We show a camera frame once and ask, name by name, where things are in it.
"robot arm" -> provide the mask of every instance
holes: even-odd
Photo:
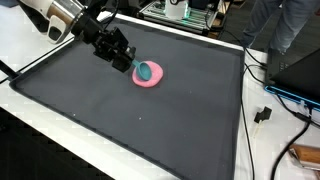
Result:
[[[77,0],[18,0],[21,8],[37,29],[46,34],[51,43],[62,42],[71,32],[95,47],[94,54],[125,72],[135,57],[135,48],[118,28],[107,31],[96,20],[105,1],[96,1],[87,9]]]

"person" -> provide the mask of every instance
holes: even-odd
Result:
[[[285,53],[308,19],[318,10],[320,0],[256,0],[250,21],[243,31],[242,46],[251,47],[280,5],[283,10],[267,48]]]

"black tray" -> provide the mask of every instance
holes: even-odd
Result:
[[[229,180],[235,168],[243,52],[117,20],[138,60],[164,69],[154,88],[133,84],[73,42],[11,87],[182,179]]]

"white table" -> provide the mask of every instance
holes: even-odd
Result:
[[[106,15],[108,15],[108,13],[102,13],[99,16],[99,19]],[[154,28],[162,28],[169,32],[193,37],[229,48],[241,49],[241,47],[236,45],[172,28],[166,28],[126,16],[118,15],[117,17],[152,26]],[[32,28],[31,22],[23,15],[19,7],[13,9],[0,7],[0,21],[7,22],[6,27],[0,27],[0,32],[2,32],[0,34],[0,57],[4,57],[5,62],[9,61],[8,64],[14,70],[24,67],[26,64],[55,47],[46,42],[46,39],[42,37],[35,28]],[[265,61],[266,54],[254,50],[250,51],[258,60]],[[254,64],[254,61],[247,56],[246,63]],[[263,78],[263,72],[254,68],[253,72],[259,78]],[[4,74],[0,74],[0,80],[3,78],[5,78]],[[0,107],[12,113],[26,124],[40,131],[114,179],[176,179],[176,177],[170,173],[143,158],[136,156],[100,135],[21,96],[14,92],[8,84],[8,81],[0,84]],[[243,91],[244,106],[255,163],[256,179],[269,179],[271,167],[275,158],[286,143],[303,128],[304,123],[286,112],[277,99],[265,92],[262,86],[254,81],[249,73],[245,76]],[[253,122],[254,116],[256,112],[258,110],[261,111],[264,106],[272,108],[273,112],[271,119],[266,121],[263,128],[260,129],[255,137],[253,137],[253,131],[256,127],[256,124]],[[288,106],[289,108],[297,109],[297,105],[294,103],[288,102]],[[251,179],[252,174],[243,125],[241,116],[234,178],[236,180],[249,180]],[[310,127],[308,132],[297,142],[320,147],[319,137],[320,131],[315,127]],[[315,176],[310,170],[293,166],[286,155],[279,164],[277,179],[313,180],[315,179]]]

